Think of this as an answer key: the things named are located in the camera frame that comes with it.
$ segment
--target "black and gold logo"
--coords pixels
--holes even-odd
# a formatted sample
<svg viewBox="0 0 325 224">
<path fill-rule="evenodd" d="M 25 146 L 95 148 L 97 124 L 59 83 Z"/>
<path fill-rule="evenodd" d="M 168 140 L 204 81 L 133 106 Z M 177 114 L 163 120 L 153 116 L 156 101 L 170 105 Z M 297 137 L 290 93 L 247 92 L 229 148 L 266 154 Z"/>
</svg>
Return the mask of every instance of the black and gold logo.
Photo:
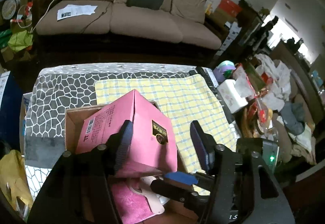
<svg viewBox="0 0 325 224">
<path fill-rule="evenodd" d="M 164 145 L 168 143 L 168 137 L 167 137 L 167 131 L 165 128 L 163 128 L 161 125 L 159 125 L 157 122 L 152 121 L 152 135 L 154 135 L 157 139 L 157 141 Z"/>
</svg>

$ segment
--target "yellow plaid cloth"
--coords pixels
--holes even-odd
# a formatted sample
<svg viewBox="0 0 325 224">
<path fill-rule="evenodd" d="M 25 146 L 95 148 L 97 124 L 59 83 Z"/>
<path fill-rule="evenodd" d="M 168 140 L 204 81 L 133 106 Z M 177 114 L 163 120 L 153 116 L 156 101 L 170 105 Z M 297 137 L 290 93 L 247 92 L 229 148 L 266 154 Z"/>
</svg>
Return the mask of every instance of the yellow plaid cloth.
<svg viewBox="0 0 325 224">
<path fill-rule="evenodd" d="M 109 104 L 133 89 L 138 90 L 147 100 L 155 101 L 160 111 L 171 119 L 177 148 L 188 173 L 204 172 L 190 136 L 190 123 L 193 120 L 198 120 L 203 131 L 211 134 L 217 143 L 235 151 L 236 140 L 222 107 L 201 75 L 97 81 L 97 104 Z M 200 194 L 206 194 L 201 188 L 194 188 Z"/>
</svg>

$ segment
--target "black cable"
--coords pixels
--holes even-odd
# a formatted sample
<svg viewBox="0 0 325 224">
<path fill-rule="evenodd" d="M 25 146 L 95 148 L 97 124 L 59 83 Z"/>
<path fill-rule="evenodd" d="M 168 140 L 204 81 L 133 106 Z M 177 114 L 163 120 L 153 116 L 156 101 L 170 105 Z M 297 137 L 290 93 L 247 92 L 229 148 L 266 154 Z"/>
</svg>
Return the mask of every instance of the black cable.
<svg viewBox="0 0 325 224">
<path fill-rule="evenodd" d="M 82 28 L 82 30 L 80 31 L 81 34 L 83 34 L 85 32 L 85 30 L 93 23 L 95 22 L 96 20 L 98 20 L 102 15 L 106 14 L 107 13 L 107 9 L 108 7 L 110 6 L 110 4 L 112 4 L 114 0 L 110 0 L 107 7 L 106 7 L 106 10 L 105 12 L 102 12 L 97 18 L 95 18 L 92 22 L 90 22 L 87 26 L 85 26 L 84 28 Z"/>
</svg>

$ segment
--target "red box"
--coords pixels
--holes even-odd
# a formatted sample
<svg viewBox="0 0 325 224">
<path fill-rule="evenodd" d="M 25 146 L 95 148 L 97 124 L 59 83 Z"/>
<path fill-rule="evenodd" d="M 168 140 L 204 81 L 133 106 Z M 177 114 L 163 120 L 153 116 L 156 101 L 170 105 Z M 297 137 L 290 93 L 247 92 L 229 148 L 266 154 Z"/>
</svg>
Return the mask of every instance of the red box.
<svg viewBox="0 0 325 224">
<path fill-rule="evenodd" d="M 221 0 L 218 7 L 234 18 L 243 10 L 239 5 L 231 0 Z"/>
</svg>

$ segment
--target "screw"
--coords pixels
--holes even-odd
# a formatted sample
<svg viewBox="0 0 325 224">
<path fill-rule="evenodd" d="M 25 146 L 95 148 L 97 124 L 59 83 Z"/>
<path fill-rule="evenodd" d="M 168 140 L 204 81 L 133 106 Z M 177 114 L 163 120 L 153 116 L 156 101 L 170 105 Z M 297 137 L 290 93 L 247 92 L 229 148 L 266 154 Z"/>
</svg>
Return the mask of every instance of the screw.
<svg viewBox="0 0 325 224">
<path fill-rule="evenodd" d="M 66 150 L 65 152 L 63 152 L 63 157 L 68 158 L 71 155 L 71 152 L 69 152 L 68 150 Z"/>
<path fill-rule="evenodd" d="M 225 150 L 225 146 L 222 144 L 217 144 L 217 150 Z"/>
<path fill-rule="evenodd" d="M 258 152 L 256 152 L 256 151 L 253 151 L 252 153 L 251 153 L 251 155 L 254 157 L 254 158 L 257 158 L 257 157 L 259 157 L 259 153 Z"/>
<path fill-rule="evenodd" d="M 106 149 L 106 144 L 102 143 L 97 146 L 97 149 L 99 150 L 105 150 Z"/>
</svg>

